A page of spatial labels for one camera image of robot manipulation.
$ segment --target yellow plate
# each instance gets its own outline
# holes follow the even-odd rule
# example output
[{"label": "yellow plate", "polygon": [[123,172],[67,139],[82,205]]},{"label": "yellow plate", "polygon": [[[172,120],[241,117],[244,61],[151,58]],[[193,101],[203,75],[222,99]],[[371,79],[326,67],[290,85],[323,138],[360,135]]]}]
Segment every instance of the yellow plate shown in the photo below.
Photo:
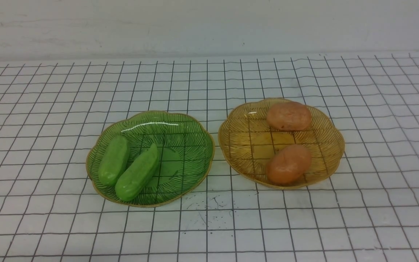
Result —
[{"label": "yellow plate", "polygon": [[[308,106],[312,122],[305,131],[278,131],[268,126],[266,114],[275,103],[289,102],[267,98],[245,103],[234,109],[219,128],[218,140],[229,165],[239,174],[257,183],[277,189],[295,189],[329,178],[339,167],[345,141],[331,120],[318,109]],[[275,152],[290,144],[303,144],[313,157],[310,169],[286,186],[270,182],[264,165]]]}]

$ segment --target white wall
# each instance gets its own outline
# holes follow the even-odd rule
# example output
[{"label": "white wall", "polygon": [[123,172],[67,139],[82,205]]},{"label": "white wall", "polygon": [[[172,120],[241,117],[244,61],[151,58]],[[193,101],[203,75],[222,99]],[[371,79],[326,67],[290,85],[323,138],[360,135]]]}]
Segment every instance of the white wall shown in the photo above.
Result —
[{"label": "white wall", "polygon": [[0,0],[0,60],[419,49],[419,0]]}]

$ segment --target green plate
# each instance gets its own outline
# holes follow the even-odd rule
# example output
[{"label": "green plate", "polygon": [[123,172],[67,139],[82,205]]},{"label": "green plate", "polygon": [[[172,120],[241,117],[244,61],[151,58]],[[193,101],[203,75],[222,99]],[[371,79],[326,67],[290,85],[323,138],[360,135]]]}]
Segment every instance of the green plate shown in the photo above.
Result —
[{"label": "green plate", "polygon": [[[130,156],[127,167],[153,143],[161,151],[161,165],[140,194],[121,201],[113,186],[98,180],[98,169],[108,143],[114,136],[127,138]],[[96,192],[109,201],[134,207],[156,207],[171,202],[197,187],[208,175],[215,143],[191,116],[164,111],[146,111],[109,126],[88,153],[86,166]]]}]

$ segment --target green cucumber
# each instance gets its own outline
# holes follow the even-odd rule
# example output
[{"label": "green cucumber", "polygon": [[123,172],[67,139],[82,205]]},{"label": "green cucumber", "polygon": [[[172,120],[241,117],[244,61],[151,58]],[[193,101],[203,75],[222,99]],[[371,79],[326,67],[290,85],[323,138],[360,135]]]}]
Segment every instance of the green cucumber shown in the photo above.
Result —
[{"label": "green cucumber", "polygon": [[128,155],[127,139],[123,136],[115,136],[109,142],[103,159],[101,159],[98,169],[100,183],[105,186],[114,186],[126,168]]},{"label": "green cucumber", "polygon": [[159,166],[159,152],[156,144],[141,153],[118,179],[115,191],[122,201],[131,201],[148,184]]}]

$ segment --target grid mat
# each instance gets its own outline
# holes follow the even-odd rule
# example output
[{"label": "grid mat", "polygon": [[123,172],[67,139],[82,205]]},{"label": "grid mat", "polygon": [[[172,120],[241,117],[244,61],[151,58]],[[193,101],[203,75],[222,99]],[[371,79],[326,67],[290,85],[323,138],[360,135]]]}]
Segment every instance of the grid mat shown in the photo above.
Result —
[{"label": "grid mat", "polygon": [[[315,106],[346,140],[330,179],[278,191],[216,147],[208,178],[153,209],[95,193],[109,124],[186,113],[216,143],[245,102]],[[0,63],[0,261],[419,261],[419,52]]]}]

